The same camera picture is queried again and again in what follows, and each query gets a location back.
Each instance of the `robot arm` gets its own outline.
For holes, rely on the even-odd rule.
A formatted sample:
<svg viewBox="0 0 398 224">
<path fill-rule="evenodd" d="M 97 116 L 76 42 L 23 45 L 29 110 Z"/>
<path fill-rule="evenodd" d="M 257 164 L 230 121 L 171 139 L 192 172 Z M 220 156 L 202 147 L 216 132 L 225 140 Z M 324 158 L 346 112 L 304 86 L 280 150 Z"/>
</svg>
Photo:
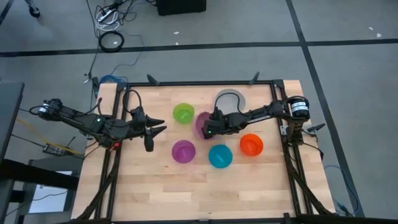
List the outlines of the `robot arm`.
<svg viewBox="0 0 398 224">
<path fill-rule="evenodd" d="M 37 115 L 47 121 L 61 121 L 77 128 L 82 134 L 93 136 L 98 144 L 105 148 L 111 148 L 115 146 L 115 143 L 125 139 L 144 137 L 146 151 L 152 152 L 154 150 L 153 138 L 166 129 L 166 126 L 152 128 L 164 121 L 145 115 L 142 106 L 130 111 L 133 117 L 131 121 L 103 115 L 99 107 L 98 109 L 99 114 L 89 114 L 91 111 L 82 113 L 64 106 L 59 99 L 52 99 L 44 101 Z"/>
<path fill-rule="evenodd" d="M 310 119 L 309 102 L 302 96 L 293 96 L 285 101 L 275 100 L 269 105 L 246 113 L 223 114 L 215 107 L 210 119 L 205 121 L 202 132 L 205 139 L 215 134 L 239 133 L 247 125 L 271 118 L 282 118 L 288 122 L 287 139 L 292 144 L 302 144 L 302 126 Z"/>
</svg>

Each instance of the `white cable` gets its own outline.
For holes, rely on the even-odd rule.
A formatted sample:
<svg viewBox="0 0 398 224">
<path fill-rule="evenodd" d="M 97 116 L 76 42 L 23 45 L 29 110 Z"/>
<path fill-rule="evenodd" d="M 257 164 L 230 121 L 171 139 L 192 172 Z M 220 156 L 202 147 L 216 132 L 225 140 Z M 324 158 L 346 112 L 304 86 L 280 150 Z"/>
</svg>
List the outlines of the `white cable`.
<svg viewBox="0 0 398 224">
<path fill-rule="evenodd" d="M 95 17 L 95 24 L 96 24 L 97 28 L 99 28 L 100 30 L 105 31 L 105 32 L 112 31 L 112 30 L 116 30 L 120 26 L 120 23 L 118 22 L 119 13 L 117 11 L 115 11 L 113 13 L 112 20 L 110 22 L 99 22 L 98 19 L 99 19 L 100 15 L 102 15 L 101 12 L 99 12 Z M 112 29 L 105 29 L 109 26 L 113 26 L 113 24 L 116 24 L 116 26 L 113 27 Z"/>
</svg>

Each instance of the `blue bowl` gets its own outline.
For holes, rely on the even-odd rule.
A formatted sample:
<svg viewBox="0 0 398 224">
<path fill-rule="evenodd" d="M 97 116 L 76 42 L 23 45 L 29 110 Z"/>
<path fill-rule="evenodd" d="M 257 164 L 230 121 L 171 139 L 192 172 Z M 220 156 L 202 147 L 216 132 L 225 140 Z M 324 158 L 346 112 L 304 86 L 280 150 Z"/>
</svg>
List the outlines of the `blue bowl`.
<svg viewBox="0 0 398 224">
<path fill-rule="evenodd" d="M 228 167 L 232 163 L 232 158 L 231 150 L 223 144 L 215 145 L 210 149 L 209 161 L 215 168 Z"/>
</svg>

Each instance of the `gray bowl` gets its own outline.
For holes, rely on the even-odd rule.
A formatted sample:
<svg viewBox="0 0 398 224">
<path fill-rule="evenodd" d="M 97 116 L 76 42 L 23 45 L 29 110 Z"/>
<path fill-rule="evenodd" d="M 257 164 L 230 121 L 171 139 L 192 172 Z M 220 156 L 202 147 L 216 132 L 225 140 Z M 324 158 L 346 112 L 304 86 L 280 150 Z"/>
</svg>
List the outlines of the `gray bowl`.
<svg viewBox="0 0 398 224">
<path fill-rule="evenodd" d="M 225 94 L 223 96 L 221 96 L 218 101 L 217 101 L 217 107 L 219 110 L 221 110 L 223 112 L 223 114 L 228 114 L 228 113 L 234 113 L 234 112 L 238 112 L 238 97 L 234 94 L 227 94 L 227 93 L 234 93 L 236 95 L 239 96 L 239 110 L 243 111 L 244 106 L 246 105 L 246 100 L 244 99 L 244 96 L 242 95 L 241 92 L 239 92 L 238 90 L 234 90 L 234 89 L 225 89 L 225 90 L 221 90 L 216 98 L 216 99 L 221 96 L 222 94 Z"/>
</svg>

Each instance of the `yellow cable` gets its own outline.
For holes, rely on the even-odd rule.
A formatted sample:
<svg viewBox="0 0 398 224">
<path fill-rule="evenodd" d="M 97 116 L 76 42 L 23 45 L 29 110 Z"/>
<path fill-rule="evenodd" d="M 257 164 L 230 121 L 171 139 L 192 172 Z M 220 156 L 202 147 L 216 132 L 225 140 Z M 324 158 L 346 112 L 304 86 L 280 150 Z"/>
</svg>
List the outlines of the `yellow cable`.
<svg viewBox="0 0 398 224">
<path fill-rule="evenodd" d="M 72 149 L 69 149 L 69 148 L 67 148 L 67 147 L 65 147 L 65 146 L 61 146 L 61 145 L 54 144 L 54 143 L 51 143 L 51 142 L 47 141 L 47 140 L 46 140 L 41 134 L 39 134 L 30 124 L 26 123 L 25 121 L 23 121 L 23 120 L 21 120 L 21 119 L 17 119 L 17 121 L 20 122 L 21 124 L 25 125 L 30 131 L 32 131 L 37 137 L 39 137 L 39 138 L 40 138 L 43 142 L 45 142 L 46 144 L 49 144 L 50 146 L 53 146 L 53 147 L 58 147 L 58 148 L 60 148 L 60 149 L 64 149 L 65 151 L 68 151 L 68 152 L 70 152 L 70 153 L 72 153 L 72 154 L 81 154 L 81 153 L 76 152 L 76 151 L 74 151 L 74 150 L 72 150 Z"/>
</svg>

